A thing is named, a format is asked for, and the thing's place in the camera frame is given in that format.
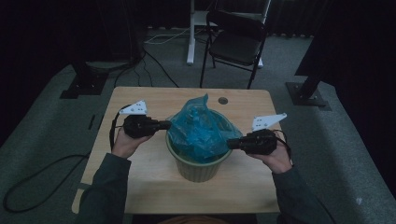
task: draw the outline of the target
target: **green pot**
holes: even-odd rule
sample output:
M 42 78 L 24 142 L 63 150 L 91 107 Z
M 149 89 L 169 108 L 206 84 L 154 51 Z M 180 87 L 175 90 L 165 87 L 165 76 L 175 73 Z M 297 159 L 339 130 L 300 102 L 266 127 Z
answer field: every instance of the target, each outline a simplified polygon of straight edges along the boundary
M 232 150 L 228 150 L 225 154 L 218 155 L 215 161 L 209 163 L 198 163 L 180 155 L 180 151 L 172 144 L 168 133 L 166 133 L 166 145 L 176 159 L 178 172 L 192 182 L 205 182 L 211 179 L 218 172 L 221 163 L 232 152 Z

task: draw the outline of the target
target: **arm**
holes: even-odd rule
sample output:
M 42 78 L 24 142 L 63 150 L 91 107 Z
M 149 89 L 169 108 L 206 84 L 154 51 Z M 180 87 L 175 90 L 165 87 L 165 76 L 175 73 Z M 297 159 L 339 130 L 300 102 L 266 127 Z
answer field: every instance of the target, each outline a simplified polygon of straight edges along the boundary
M 133 139 L 119 130 L 111 154 L 93 177 L 92 185 L 81 196 L 75 223 L 122 223 L 131 162 L 127 159 L 150 136 Z
M 327 210 L 300 177 L 297 168 L 292 166 L 282 143 L 278 141 L 276 150 L 268 156 L 249 156 L 261 160 L 273 172 L 277 203 L 286 223 L 333 223 Z

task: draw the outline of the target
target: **plastic bag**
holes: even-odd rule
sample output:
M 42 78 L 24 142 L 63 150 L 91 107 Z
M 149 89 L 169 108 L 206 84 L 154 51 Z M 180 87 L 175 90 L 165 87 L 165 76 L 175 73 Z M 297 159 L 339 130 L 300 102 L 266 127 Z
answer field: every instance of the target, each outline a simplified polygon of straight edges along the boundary
M 219 112 L 207 108 L 208 96 L 190 99 L 170 118 L 168 131 L 173 145 L 193 161 L 214 161 L 228 150 L 226 140 L 242 133 Z

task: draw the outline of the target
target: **gray carpet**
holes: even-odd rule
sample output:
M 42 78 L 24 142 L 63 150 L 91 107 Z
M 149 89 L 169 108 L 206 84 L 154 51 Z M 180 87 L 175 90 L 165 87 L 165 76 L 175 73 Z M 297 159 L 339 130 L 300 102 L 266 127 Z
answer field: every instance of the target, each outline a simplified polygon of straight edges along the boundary
M 179 31 L 159 30 L 150 35 Z M 307 184 L 327 206 L 337 223 L 395 223 L 396 202 L 335 94 L 334 88 L 319 84 L 318 90 L 331 111 L 314 106 L 293 105 L 285 82 L 304 82 L 295 77 L 311 39 L 270 36 L 262 55 L 264 67 L 258 71 L 251 89 L 268 90 L 276 112 L 287 113 L 281 121 L 293 149 L 292 159 Z M 205 45 L 197 41 L 194 65 L 186 65 L 187 38 L 175 38 L 161 45 L 145 46 L 179 87 L 197 88 Z M 91 63 L 111 67 L 116 63 Z M 75 72 L 67 66 L 50 81 L 28 114 L 0 149 L 1 199 L 13 184 L 51 162 L 92 149 L 101 117 L 120 71 L 112 72 L 101 95 L 60 99 Z M 226 65 L 207 65 L 204 87 L 245 89 L 248 73 Z M 174 87 L 161 67 L 148 55 L 136 68 L 127 70 L 118 86 Z M 9 198 L 16 209 L 40 202 L 67 174 L 78 158 L 62 161 L 28 182 Z M 86 162 L 36 209 L 10 214 L 1 209 L 0 223 L 73 223 L 71 204 Z M 126 216 L 125 223 L 132 217 Z M 276 223 L 276 214 L 258 214 L 260 223 Z

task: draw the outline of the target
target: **tabletop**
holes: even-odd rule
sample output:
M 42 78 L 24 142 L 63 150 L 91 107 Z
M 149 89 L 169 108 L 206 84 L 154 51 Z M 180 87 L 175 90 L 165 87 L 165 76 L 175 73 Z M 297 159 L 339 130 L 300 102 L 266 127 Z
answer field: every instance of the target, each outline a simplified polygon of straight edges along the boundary
M 255 116 L 276 114 L 270 93 L 263 90 L 117 87 L 107 106 L 72 211 L 78 212 L 83 186 L 92 183 L 93 175 L 109 152 L 111 121 L 122 107 L 145 100 L 148 117 L 164 120 L 179 112 L 188 100 L 206 93 L 208 108 L 224 115 L 243 135 L 251 133 Z M 126 115 L 120 115 L 118 125 L 125 118 Z M 272 128 L 280 129 L 280 126 L 277 123 Z M 233 150 L 212 179 L 194 183 L 179 174 L 176 161 L 167 149 L 165 134 L 161 130 L 156 132 L 129 159 L 132 165 L 125 213 L 227 214 L 279 211 L 271 171 L 261 161 L 250 158 L 239 149 Z

